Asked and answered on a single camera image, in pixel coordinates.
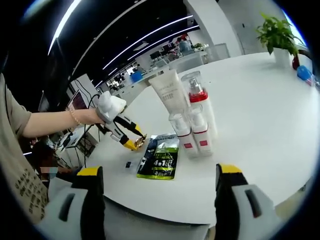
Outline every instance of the red object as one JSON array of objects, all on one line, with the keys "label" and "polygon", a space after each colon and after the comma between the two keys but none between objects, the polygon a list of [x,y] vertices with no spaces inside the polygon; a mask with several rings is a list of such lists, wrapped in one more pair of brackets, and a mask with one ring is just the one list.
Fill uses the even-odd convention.
[{"label": "red object", "polygon": [[185,41],[186,41],[186,40],[187,40],[187,36],[188,36],[188,34],[185,33],[185,34],[182,34],[180,38],[181,38],[182,40],[185,40]]},{"label": "red object", "polygon": [[207,146],[208,145],[207,140],[200,141],[199,143],[200,143],[200,146]]},{"label": "red object", "polygon": [[205,130],[205,131],[194,132],[194,134],[203,134],[203,133],[205,133],[206,131],[208,131],[208,129]]},{"label": "red object", "polygon": [[203,89],[203,91],[198,92],[196,94],[189,93],[189,100],[190,103],[197,103],[206,100],[208,96],[208,92],[205,89]]},{"label": "red object", "polygon": [[185,143],[185,144],[184,144],[184,147],[185,147],[186,149],[192,149],[192,144],[191,144],[191,143]]}]

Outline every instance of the white bottle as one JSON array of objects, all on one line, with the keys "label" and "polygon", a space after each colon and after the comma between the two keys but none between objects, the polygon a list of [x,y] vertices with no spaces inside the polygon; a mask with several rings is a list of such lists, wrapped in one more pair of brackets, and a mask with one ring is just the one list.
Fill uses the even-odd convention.
[{"label": "white bottle", "polygon": [[202,113],[208,123],[210,138],[212,141],[218,137],[214,109],[211,104],[207,90],[202,87],[200,71],[194,71],[181,78],[188,93],[191,106],[202,106]]},{"label": "white bottle", "polygon": [[211,132],[201,105],[193,105],[188,109],[192,134],[201,156],[211,156],[214,153]]},{"label": "white bottle", "polygon": [[188,158],[196,158],[199,156],[197,143],[191,131],[191,126],[183,113],[172,112],[169,115],[169,121],[178,136],[181,145]]}]

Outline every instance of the beige t-shirt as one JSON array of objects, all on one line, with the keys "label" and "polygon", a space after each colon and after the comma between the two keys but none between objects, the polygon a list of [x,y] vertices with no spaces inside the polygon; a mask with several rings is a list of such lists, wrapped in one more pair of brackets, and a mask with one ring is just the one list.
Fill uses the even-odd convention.
[{"label": "beige t-shirt", "polygon": [[38,223],[44,217],[44,207],[48,203],[47,188],[28,163],[17,140],[24,131],[31,112],[17,103],[8,88],[5,101],[5,88],[5,78],[1,73],[0,166],[24,212],[33,223]]}]

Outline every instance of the desk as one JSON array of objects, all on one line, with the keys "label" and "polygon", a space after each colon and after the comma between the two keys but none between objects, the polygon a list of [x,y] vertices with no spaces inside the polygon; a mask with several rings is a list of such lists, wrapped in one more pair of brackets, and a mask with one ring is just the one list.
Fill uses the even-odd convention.
[{"label": "desk", "polygon": [[[319,153],[320,96],[280,69],[273,56],[257,53],[212,62],[200,70],[214,107],[218,139],[213,157],[189,160],[178,153],[174,180],[137,178],[125,168],[144,154],[105,136],[87,161],[103,166],[104,195],[139,213],[168,221],[216,224],[216,163],[234,164],[275,205],[313,174]],[[173,132],[168,112],[152,87],[126,109],[143,133]]]}]

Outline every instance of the red label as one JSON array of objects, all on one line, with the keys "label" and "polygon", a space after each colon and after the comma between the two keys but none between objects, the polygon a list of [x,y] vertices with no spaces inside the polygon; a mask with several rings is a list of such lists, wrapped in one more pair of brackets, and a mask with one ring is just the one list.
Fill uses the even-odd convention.
[{"label": "red label", "polygon": [[192,149],[192,144],[191,144],[191,143],[185,143],[185,144],[184,144],[184,147],[185,147],[186,149]]},{"label": "red label", "polygon": [[208,145],[207,140],[200,141],[200,146],[207,146],[207,145]]}]

